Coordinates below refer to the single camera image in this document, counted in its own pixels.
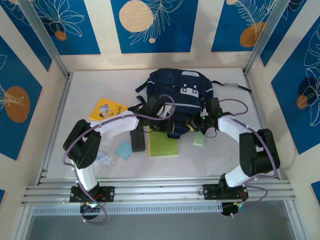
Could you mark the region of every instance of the light blue sponge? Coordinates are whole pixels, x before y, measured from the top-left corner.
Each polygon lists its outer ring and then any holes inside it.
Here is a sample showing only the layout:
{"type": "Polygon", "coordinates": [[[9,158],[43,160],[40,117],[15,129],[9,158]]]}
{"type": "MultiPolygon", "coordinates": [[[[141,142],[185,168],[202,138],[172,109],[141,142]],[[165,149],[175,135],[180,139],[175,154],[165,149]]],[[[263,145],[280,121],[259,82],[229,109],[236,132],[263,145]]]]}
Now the light blue sponge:
{"type": "Polygon", "coordinates": [[[120,146],[115,150],[115,153],[118,154],[124,160],[127,160],[132,154],[132,147],[127,141],[123,141],[120,146]]]}

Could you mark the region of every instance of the yellow book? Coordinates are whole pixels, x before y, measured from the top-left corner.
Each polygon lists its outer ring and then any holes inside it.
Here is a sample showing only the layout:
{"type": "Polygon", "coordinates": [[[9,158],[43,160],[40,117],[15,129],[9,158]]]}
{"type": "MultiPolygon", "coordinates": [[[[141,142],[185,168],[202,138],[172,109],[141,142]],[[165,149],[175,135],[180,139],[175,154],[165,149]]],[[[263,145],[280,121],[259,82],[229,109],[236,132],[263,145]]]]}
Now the yellow book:
{"type": "Polygon", "coordinates": [[[120,103],[101,98],[94,107],[89,118],[94,121],[102,121],[116,115],[122,114],[128,107],[120,103]]]}

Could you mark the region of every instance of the purple cable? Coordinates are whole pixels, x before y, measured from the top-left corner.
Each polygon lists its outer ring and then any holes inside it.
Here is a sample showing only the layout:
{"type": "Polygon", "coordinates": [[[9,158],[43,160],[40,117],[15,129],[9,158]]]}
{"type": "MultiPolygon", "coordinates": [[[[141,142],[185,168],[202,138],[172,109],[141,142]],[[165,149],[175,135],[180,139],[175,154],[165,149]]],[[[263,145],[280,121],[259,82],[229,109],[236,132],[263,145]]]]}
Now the purple cable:
{"type": "MultiPolygon", "coordinates": [[[[268,176],[268,175],[257,175],[256,177],[257,178],[275,178],[277,177],[277,168],[276,168],[276,164],[275,164],[275,161],[272,157],[272,154],[269,150],[269,148],[267,147],[265,141],[262,139],[262,137],[255,131],[253,130],[251,127],[248,127],[246,124],[244,124],[243,122],[239,121],[238,119],[235,118],[235,116],[239,116],[239,115],[243,115],[243,114],[246,114],[249,110],[248,106],[243,102],[243,101],[240,101],[238,99],[233,99],[233,98],[227,98],[227,99],[223,99],[223,100],[220,100],[219,102],[223,102],[223,101],[235,101],[235,102],[238,102],[238,103],[241,103],[243,106],[245,106],[245,111],[244,112],[240,112],[240,113],[236,113],[234,115],[232,115],[232,120],[235,121],[237,124],[240,124],[241,126],[245,127],[246,129],[250,130],[251,132],[254,133],[254,135],[258,138],[258,140],[260,141],[260,143],[262,144],[263,148],[265,149],[266,151],[266,154],[268,155],[269,159],[270,159],[270,162],[271,162],[271,165],[272,165],[272,169],[273,169],[273,175],[272,176],[268,176]]],[[[248,206],[249,207],[252,207],[254,206],[255,204],[257,204],[258,202],[261,202],[267,195],[268,195],[268,190],[263,188],[263,187],[259,187],[259,186],[251,186],[251,185],[246,185],[247,183],[253,181],[254,178],[250,178],[248,179],[247,181],[245,181],[243,183],[243,185],[249,187],[249,188],[253,188],[253,189],[260,189],[260,190],[265,190],[265,194],[260,197],[257,201],[255,201],[254,203],[252,203],[251,205],[248,206]]]]}
{"type": "Polygon", "coordinates": [[[96,128],[99,128],[103,125],[106,125],[108,123],[111,123],[113,121],[116,121],[116,120],[119,120],[119,119],[125,119],[125,118],[129,118],[129,117],[142,117],[142,118],[146,118],[146,119],[150,119],[150,120],[155,120],[155,121],[163,121],[163,120],[167,120],[169,118],[171,118],[171,116],[174,114],[174,112],[176,111],[176,103],[174,101],[174,99],[169,96],[169,95],[166,95],[166,94],[163,94],[163,95],[160,95],[159,98],[162,98],[162,97],[167,97],[169,98],[172,103],[173,103],[173,112],[171,114],[169,114],[168,116],[164,117],[164,118],[157,118],[157,117],[151,117],[151,116],[146,116],[146,115],[142,115],[142,114],[128,114],[128,115],[124,115],[124,116],[118,116],[118,117],[114,117],[114,118],[111,118],[111,119],[107,119],[106,121],[103,121],[100,125],[96,125],[96,126],[93,126],[91,128],[89,128],[88,130],[86,130],[84,133],[82,133],[81,135],[79,135],[71,144],[70,146],[67,148],[67,150],[65,151],[63,157],[62,157],[62,163],[64,165],[67,165],[67,166],[71,166],[73,167],[73,171],[74,171],[74,175],[75,175],[75,179],[76,179],[76,183],[79,184],[79,187],[81,188],[81,190],[85,193],[85,195],[87,195],[95,204],[97,204],[99,206],[99,208],[103,211],[104,213],[104,219],[102,221],[98,221],[98,222],[93,222],[93,221],[88,221],[85,219],[84,217],[84,212],[82,214],[82,219],[84,222],[86,223],[90,223],[90,224],[102,224],[104,223],[106,220],[107,220],[107,212],[105,210],[105,208],[98,202],[96,201],[90,194],[89,192],[85,189],[85,187],[82,185],[82,183],[80,182],[80,179],[79,179],[79,176],[78,176],[78,173],[77,173],[77,169],[76,169],[76,166],[71,164],[71,163],[67,163],[66,162],[66,158],[68,156],[68,153],[70,152],[70,150],[77,144],[77,142],[82,139],[86,134],[88,134],[89,132],[93,131],[94,129],[96,128]]]}

